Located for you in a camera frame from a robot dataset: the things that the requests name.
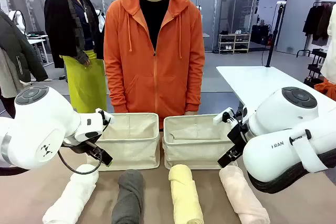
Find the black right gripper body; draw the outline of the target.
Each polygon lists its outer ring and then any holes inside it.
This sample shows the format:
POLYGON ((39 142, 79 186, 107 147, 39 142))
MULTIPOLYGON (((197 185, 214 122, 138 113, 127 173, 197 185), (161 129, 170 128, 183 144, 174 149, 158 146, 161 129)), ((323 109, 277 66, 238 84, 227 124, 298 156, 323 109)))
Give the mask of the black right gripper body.
POLYGON ((248 125, 241 124, 241 123, 231 123, 230 124, 230 131, 227 134, 227 137, 231 140, 234 144, 230 151, 243 151, 247 139, 246 133, 248 132, 248 125))

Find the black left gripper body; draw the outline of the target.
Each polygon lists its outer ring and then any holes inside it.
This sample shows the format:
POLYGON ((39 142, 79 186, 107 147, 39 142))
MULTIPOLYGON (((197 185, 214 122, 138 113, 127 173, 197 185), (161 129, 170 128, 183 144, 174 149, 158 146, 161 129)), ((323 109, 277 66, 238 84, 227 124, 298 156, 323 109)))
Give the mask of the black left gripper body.
POLYGON ((103 159, 102 149, 98 147, 96 144, 92 143, 91 141, 84 141, 76 146, 66 144, 65 142, 63 142, 62 147, 69 148, 77 154, 86 153, 87 155, 93 157, 96 160, 103 159))

